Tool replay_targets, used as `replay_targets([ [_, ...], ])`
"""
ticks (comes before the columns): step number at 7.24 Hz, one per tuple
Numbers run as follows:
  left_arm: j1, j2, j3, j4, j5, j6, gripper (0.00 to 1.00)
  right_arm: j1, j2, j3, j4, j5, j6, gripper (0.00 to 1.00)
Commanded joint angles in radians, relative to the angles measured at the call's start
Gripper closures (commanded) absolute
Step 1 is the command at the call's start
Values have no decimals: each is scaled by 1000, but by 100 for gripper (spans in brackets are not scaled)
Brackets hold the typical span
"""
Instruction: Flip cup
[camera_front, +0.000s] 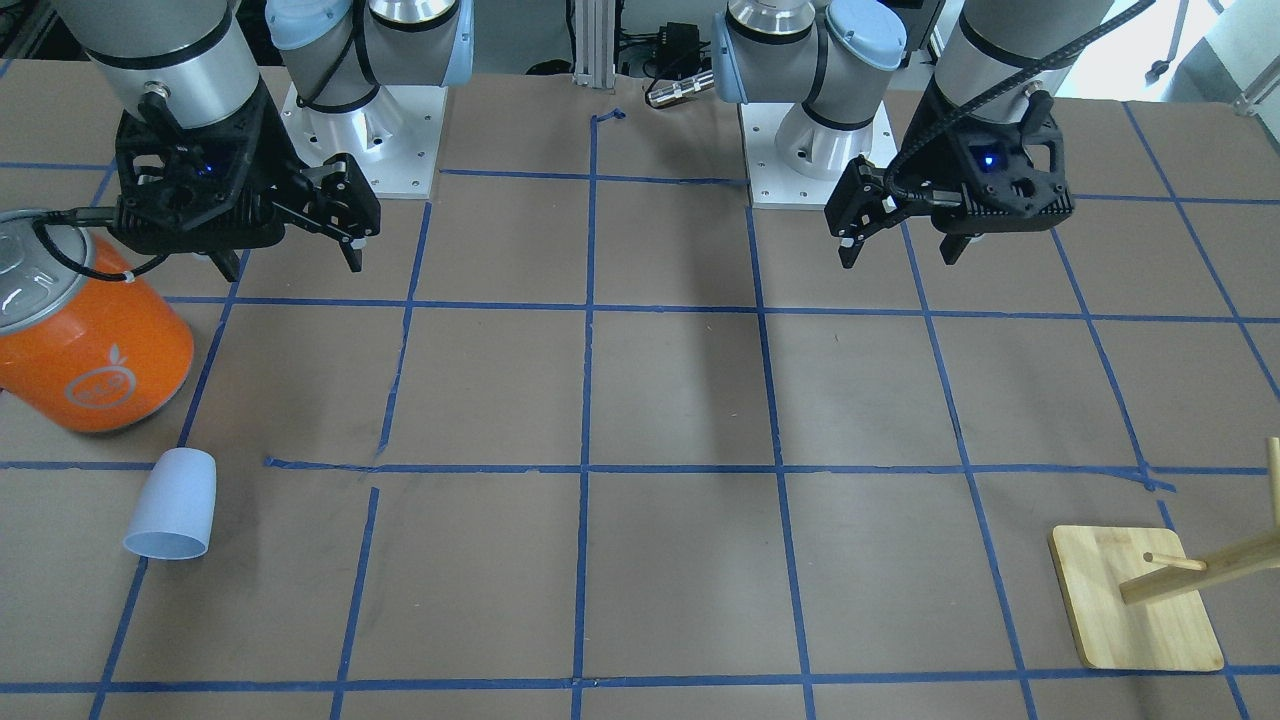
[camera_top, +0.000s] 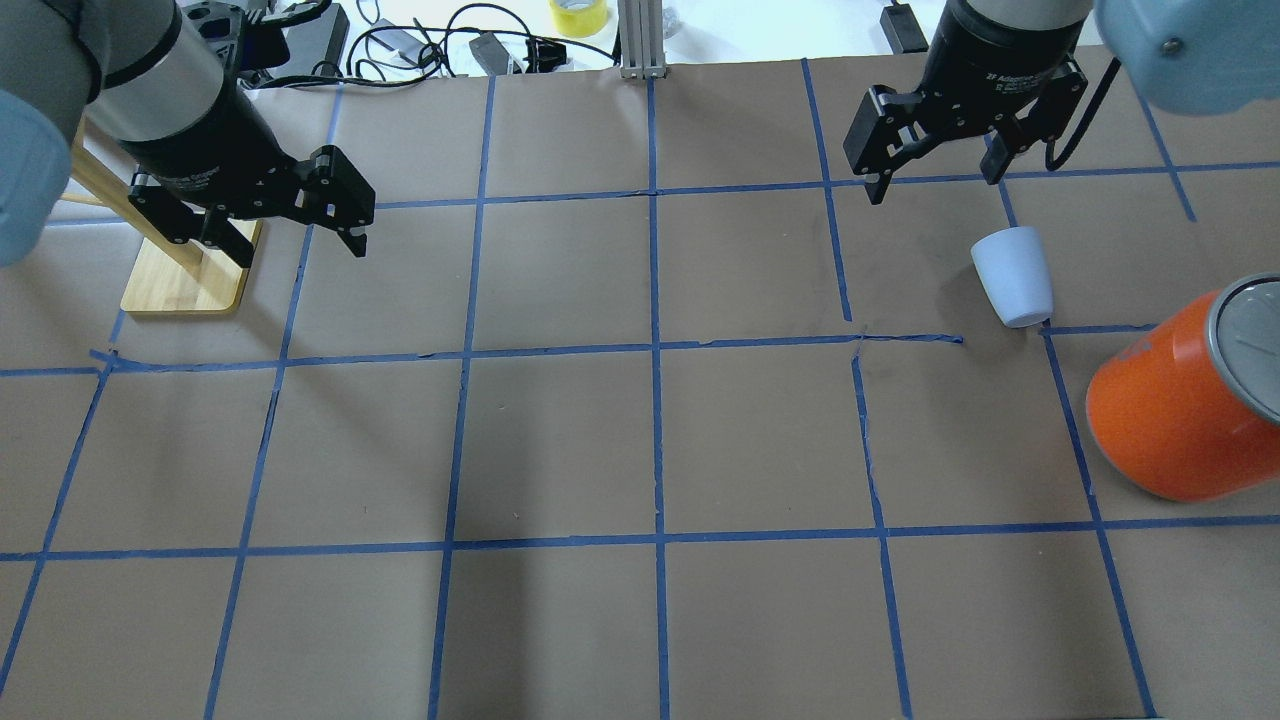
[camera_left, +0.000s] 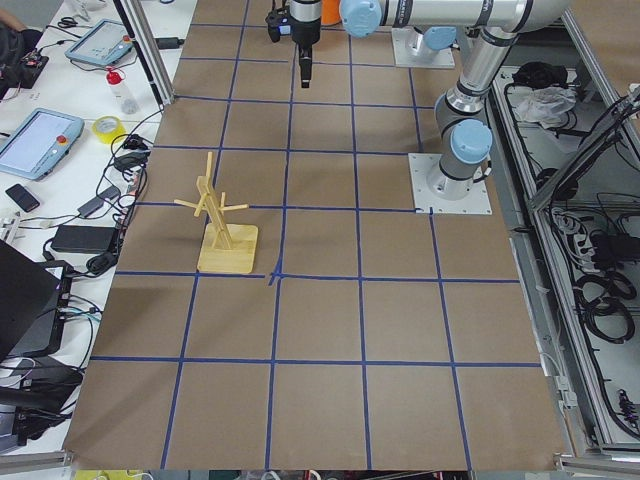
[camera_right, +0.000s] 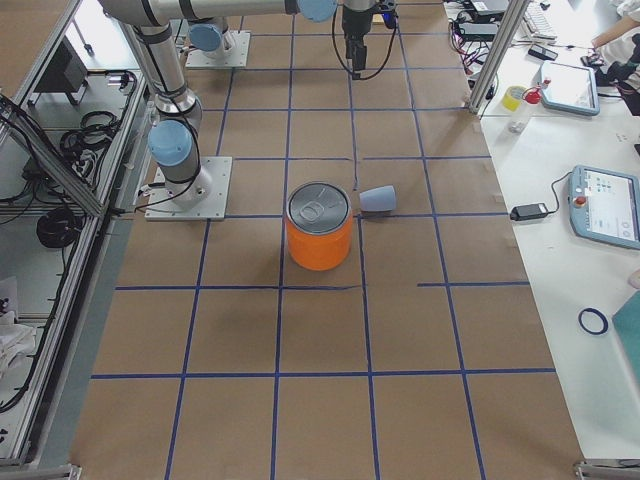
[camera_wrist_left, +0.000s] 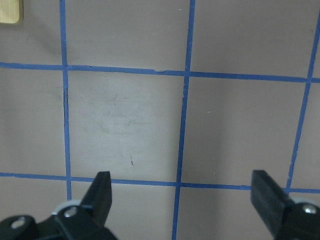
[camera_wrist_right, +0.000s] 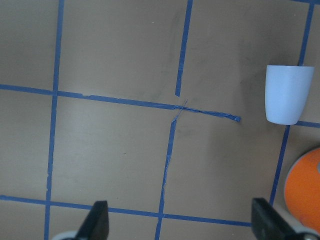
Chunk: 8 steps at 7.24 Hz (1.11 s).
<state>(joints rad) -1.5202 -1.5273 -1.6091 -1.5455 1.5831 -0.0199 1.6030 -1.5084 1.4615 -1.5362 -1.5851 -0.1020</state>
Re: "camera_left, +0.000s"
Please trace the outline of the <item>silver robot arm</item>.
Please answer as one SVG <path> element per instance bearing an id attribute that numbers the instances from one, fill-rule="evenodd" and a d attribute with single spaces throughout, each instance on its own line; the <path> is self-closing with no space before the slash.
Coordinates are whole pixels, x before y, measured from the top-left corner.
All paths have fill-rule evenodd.
<path id="1" fill-rule="evenodd" d="M 438 197 L 460 200 L 488 156 L 493 136 L 478 119 L 483 102 L 507 53 L 523 32 L 542 29 L 564 14 L 568 1 L 343 1 L 340 16 L 356 38 L 380 26 L 460 26 L 478 28 L 479 38 L 455 86 L 436 102 L 443 153 L 427 174 Z"/>
<path id="2" fill-rule="evenodd" d="M 290 35 L 297 45 L 300 83 L 309 88 L 313 70 L 313 45 L 320 39 L 322 26 L 321 1 L 290 1 L 284 3 L 285 17 L 290 26 Z M 378 1 L 341 1 L 338 7 L 340 20 L 345 30 L 353 37 L 362 38 L 385 25 L 389 5 L 380 6 Z M 409 52 L 419 56 L 427 51 L 435 54 L 449 48 L 456 39 L 456 28 L 432 26 L 427 29 L 413 27 L 407 40 Z"/>

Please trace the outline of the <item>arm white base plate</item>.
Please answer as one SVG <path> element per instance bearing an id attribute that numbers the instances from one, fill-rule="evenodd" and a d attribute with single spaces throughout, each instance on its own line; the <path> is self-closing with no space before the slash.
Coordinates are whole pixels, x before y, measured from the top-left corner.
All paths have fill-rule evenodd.
<path id="1" fill-rule="evenodd" d="M 414 209 L 424 214 L 491 215 L 480 168 L 467 180 L 452 180 L 440 169 L 440 154 L 410 153 L 409 171 Z"/>
<path id="2" fill-rule="evenodd" d="M 395 65 L 405 68 L 453 69 L 452 45 L 457 29 L 453 26 L 431 26 L 419 29 L 393 29 L 392 46 Z"/>

